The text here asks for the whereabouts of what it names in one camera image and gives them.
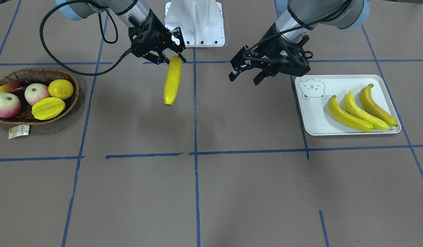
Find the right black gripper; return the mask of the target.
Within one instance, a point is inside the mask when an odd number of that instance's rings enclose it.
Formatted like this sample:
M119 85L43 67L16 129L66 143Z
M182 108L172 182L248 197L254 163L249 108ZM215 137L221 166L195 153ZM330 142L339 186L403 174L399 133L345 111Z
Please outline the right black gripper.
M174 55L169 59L164 50L172 44L170 30L167 29L151 10L146 20L141 23L130 15L128 20L133 24L129 27L128 35L131 41L131 52L136 57L143 57L154 64L169 64L170 61L178 58L183 63L187 60L183 54L185 47L171 47Z

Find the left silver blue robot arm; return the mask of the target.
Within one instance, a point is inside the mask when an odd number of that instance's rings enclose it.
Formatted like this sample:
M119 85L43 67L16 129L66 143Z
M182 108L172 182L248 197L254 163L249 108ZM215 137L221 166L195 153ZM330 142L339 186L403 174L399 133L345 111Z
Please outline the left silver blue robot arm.
M243 46L231 59L230 81L251 69L260 69L253 79L255 85L279 73L304 76L310 71L313 56L304 45L318 24L352 30L363 25L370 12L367 0L285 0L277 6L280 16L260 41Z

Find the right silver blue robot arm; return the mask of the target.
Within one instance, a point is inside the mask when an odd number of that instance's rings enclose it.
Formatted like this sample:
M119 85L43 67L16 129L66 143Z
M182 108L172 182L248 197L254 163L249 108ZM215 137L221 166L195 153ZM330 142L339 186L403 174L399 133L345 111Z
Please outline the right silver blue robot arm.
M144 0L56 0L55 3L65 17L74 21L111 10L128 27L129 53L155 64L169 64L164 51L170 49L186 62L180 27L166 28Z

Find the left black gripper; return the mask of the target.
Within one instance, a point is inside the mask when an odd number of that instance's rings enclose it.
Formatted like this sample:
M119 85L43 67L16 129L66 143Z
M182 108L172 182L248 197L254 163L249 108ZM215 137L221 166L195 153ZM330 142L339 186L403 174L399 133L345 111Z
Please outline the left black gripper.
M268 39L263 43L263 56L269 59L278 59L278 62L264 62L264 68L253 79L255 86L259 85L265 78L275 77L279 72L297 77L304 76L310 70L308 59L311 52L304 51L303 45L309 40L309 36L304 35L299 43L287 41L281 35ZM244 71L259 69L255 65L245 65L243 67L232 67L229 73L229 80L234 82Z

